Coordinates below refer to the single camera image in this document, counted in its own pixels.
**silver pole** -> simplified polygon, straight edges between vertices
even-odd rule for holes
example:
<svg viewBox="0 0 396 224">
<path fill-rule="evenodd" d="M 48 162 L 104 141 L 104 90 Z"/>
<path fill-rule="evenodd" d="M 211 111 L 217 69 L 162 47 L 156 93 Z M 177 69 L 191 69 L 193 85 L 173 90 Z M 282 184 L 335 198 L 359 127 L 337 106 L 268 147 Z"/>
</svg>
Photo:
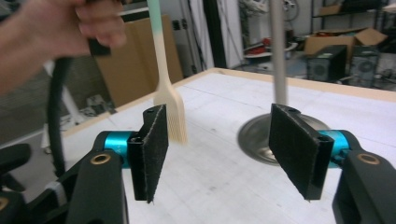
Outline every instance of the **silver pole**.
<svg viewBox="0 0 396 224">
<path fill-rule="evenodd" d="M 285 24 L 282 0 L 270 0 L 272 61 L 274 64 L 275 103 L 287 105 Z"/>
</svg>

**round metal base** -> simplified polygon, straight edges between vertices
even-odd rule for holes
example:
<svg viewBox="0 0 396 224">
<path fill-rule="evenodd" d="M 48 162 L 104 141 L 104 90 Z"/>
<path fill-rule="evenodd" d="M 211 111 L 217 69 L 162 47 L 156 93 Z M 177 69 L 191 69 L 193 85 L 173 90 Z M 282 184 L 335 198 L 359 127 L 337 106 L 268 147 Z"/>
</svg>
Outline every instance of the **round metal base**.
<svg viewBox="0 0 396 224">
<path fill-rule="evenodd" d="M 315 130 L 329 130 L 329 127 L 318 119 L 303 114 L 300 116 Z M 238 144 L 250 158 L 271 165 L 279 165 L 268 147 L 270 123 L 270 114 L 251 119 L 239 131 Z"/>
</svg>

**desk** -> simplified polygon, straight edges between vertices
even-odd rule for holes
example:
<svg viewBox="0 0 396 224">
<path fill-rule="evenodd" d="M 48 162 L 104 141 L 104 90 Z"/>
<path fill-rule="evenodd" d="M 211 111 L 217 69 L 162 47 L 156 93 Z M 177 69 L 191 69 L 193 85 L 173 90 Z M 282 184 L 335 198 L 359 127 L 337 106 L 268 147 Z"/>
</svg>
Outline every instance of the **desk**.
<svg viewBox="0 0 396 224">
<path fill-rule="evenodd" d="M 334 223 L 332 198 L 341 170 L 328 171 L 322 199 L 307 202 L 279 166 L 254 161 L 237 145 L 239 129 L 270 112 L 272 77 L 213 68 L 176 84 L 189 144 L 170 143 L 154 204 L 134 200 L 123 171 L 131 223 Z M 354 133 L 363 148 L 396 167 L 396 92 L 288 79 L 289 105 Z M 138 131 L 152 94 L 64 134 L 67 165 L 85 155 L 101 131 Z"/>
</svg>

